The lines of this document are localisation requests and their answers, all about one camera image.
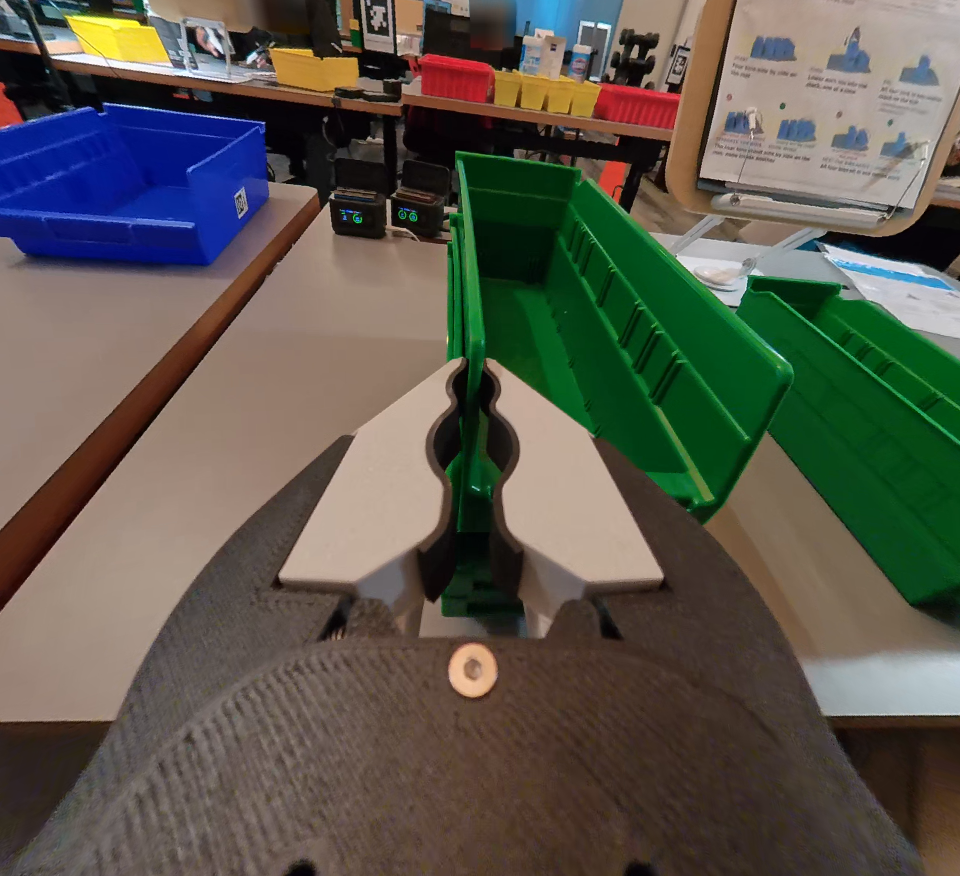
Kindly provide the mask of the black dumbbells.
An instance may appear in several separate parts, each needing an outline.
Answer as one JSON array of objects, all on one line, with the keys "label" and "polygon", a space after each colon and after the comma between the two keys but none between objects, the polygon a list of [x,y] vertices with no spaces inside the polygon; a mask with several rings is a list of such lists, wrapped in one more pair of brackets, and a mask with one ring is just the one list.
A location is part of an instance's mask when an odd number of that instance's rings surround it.
[{"label": "black dumbbells", "polygon": [[623,28],[618,37],[619,49],[613,51],[609,66],[614,71],[613,80],[626,83],[630,79],[642,81],[656,66],[656,58],[651,53],[661,41],[658,32],[638,33],[632,28]]}]

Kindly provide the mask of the wooden background desk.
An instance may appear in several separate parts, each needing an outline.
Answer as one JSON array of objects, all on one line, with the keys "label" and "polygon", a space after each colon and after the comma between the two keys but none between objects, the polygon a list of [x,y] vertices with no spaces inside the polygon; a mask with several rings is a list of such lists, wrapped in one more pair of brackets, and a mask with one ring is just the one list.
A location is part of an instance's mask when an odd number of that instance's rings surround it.
[{"label": "wooden background desk", "polygon": [[674,132],[672,128],[667,127],[634,125],[594,117],[552,113],[546,110],[530,110],[518,106],[510,107],[488,102],[471,102],[423,95],[420,92],[419,85],[418,82],[415,82],[403,88],[401,102],[404,106],[417,106],[430,110],[461,113],[538,126],[566,126],[608,135],[652,139],[664,142],[669,142]]},{"label": "wooden background desk", "polygon": [[399,102],[378,102],[367,98],[348,99],[333,93],[306,90],[270,82],[264,78],[244,78],[201,69],[199,72],[179,70],[170,65],[126,62],[81,52],[76,41],[54,40],[46,44],[54,67],[74,75],[122,79],[177,89],[209,91],[252,99],[286,102],[340,111],[366,113],[399,118],[403,106]]}]

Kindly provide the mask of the green plastic bin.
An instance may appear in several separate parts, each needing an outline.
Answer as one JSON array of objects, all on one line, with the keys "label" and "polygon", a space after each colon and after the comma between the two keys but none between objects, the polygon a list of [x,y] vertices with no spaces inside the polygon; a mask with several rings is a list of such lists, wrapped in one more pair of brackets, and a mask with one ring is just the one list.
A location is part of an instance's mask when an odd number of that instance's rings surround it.
[{"label": "green plastic bin", "polygon": [[495,360],[707,522],[786,359],[579,170],[457,152],[455,174],[447,358]]},{"label": "green plastic bin", "polygon": [[958,606],[958,359],[842,292],[750,277],[737,315],[794,371],[770,434],[908,604]]}]

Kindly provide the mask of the clear photo frame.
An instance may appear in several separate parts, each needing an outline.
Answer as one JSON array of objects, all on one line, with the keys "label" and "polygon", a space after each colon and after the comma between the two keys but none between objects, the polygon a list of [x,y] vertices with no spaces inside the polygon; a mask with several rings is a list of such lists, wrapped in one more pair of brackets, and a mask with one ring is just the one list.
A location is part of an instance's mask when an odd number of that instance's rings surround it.
[{"label": "clear photo frame", "polygon": [[183,17],[179,22],[184,50],[192,54],[196,68],[213,66],[222,70],[225,77],[230,76],[233,44],[224,21]]}]

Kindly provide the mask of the yellow plastic bin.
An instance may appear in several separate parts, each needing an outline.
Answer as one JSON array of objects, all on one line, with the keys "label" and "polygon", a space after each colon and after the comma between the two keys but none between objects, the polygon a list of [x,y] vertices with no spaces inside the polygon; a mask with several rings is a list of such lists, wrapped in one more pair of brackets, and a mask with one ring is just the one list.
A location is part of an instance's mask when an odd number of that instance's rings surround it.
[{"label": "yellow plastic bin", "polygon": [[318,57],[306,48],[274,46],[270,61],[277,83],[297,89],[333,93],[339,87],[354,88],[359,78],[355,54]]},{"label": "yellow plastic bin", "polygon": [[170,63],[157,30],[136,19],[68,14],[66,21],[86,54],[128,63]]}]

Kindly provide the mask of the instruction poster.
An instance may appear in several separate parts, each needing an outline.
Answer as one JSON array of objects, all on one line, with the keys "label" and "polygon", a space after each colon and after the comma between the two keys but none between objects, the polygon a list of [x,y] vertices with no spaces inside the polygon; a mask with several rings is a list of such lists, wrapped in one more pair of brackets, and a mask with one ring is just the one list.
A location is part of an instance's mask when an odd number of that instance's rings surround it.
[{"label": "instruction poster", "polygon": [[912,210],[959,81],[959,0],[735,0],[702,186]]}]

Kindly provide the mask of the red plastic bin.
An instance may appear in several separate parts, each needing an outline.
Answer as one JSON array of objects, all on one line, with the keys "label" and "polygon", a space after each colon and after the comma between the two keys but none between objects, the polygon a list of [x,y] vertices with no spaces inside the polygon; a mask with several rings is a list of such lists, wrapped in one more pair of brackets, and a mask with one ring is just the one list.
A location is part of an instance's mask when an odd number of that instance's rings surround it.
[{"label": "red plastic bin", "polygon": [[420,92],[427,97],[486,103],[495,83],[494,68],[486,62],[424,54],[417,64]]},{"label": "red plastic bin", "polygon": [[612,123],[673,129],[681,96],[642,87],[602,83],[593,116]]}]

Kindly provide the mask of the grey desk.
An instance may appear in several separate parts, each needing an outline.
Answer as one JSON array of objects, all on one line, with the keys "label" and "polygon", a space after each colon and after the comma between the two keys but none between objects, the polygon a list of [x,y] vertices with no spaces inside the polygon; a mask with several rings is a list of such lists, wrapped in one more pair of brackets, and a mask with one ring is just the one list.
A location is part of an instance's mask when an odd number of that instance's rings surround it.
[{"label": "grey desk", "polygon": [[1,606],[319,213],[270,196],[207,267],[33,259],[2,241]]},{"label": "grey desk", "polygon": [[[107,723],[209,558],[436,371],[447,253],[321,213],[2,610],[3,723]],[[906,604],[771,437],[707,529],[837,726],[958,726],[958,630]]]}]

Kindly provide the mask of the white printed papers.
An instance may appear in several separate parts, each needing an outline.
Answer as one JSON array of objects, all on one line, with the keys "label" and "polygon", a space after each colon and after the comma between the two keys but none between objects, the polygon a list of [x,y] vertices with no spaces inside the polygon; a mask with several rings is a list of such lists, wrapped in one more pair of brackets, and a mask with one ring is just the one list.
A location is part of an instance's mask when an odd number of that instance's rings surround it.
[{"label": "white printed papers", "polygon": [[865,299],[918,332],[959,338],[959,291],[941,275],[819,242],[822,255]]}]

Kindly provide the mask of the black-white marker sign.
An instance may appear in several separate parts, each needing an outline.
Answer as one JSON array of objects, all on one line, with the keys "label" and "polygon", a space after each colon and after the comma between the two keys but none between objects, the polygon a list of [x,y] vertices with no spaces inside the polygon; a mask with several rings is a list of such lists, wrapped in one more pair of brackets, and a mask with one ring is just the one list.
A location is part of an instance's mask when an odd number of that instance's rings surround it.
[{"label": "black-white marker sign", "polygon": [[395,0],[358,0],[358,22],[363,49],[396,55],[398,50]]}]

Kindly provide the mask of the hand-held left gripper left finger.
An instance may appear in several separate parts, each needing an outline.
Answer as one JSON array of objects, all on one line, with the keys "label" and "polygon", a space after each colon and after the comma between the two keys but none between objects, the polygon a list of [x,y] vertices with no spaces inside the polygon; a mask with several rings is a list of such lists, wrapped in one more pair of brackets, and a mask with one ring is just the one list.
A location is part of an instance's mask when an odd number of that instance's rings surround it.
[{"label": "hand-held left gripper left finger", "polygon": [[380,601],[418,637],[455,568],[465,358],[448,361],[356,430],[278,574],[296,591]]}]

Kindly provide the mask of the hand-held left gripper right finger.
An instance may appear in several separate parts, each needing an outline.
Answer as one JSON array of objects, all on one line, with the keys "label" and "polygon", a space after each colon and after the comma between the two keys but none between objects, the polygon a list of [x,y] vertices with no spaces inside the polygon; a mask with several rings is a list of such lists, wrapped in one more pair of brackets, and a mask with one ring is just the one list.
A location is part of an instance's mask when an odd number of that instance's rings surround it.
[{"label": "hand-held left gripper right finger", "polygon": [[495,360],[482,377],[493,581],[543,638],[568,602],[656,590],[665,574],[591,432]]}]

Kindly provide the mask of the blue plastic bin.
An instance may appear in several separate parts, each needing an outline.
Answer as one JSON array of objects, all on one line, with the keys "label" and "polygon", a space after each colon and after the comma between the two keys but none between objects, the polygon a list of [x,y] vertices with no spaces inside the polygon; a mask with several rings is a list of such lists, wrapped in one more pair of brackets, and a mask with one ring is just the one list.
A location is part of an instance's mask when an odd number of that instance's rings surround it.
[{"label": "blue plastic bin", "polygon": [[269,198],[265,127],[103,105],[1,132],[1,236],[22,253],[212,264]]}]

